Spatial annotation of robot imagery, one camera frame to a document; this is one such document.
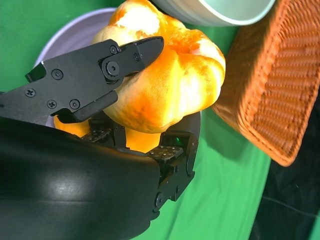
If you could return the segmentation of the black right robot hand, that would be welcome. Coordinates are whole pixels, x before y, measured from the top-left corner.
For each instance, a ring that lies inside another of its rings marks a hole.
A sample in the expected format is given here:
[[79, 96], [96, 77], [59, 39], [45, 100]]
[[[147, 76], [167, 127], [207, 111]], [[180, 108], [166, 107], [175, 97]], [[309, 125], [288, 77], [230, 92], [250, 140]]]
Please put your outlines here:
[[36, 65], [28, 84], [0, 95], [0, 237], [129, 240], [195, 176], [200, 113], [147, 153], [103, 110], [124, 78], [153, 63], [160, 36], [106, 40]]

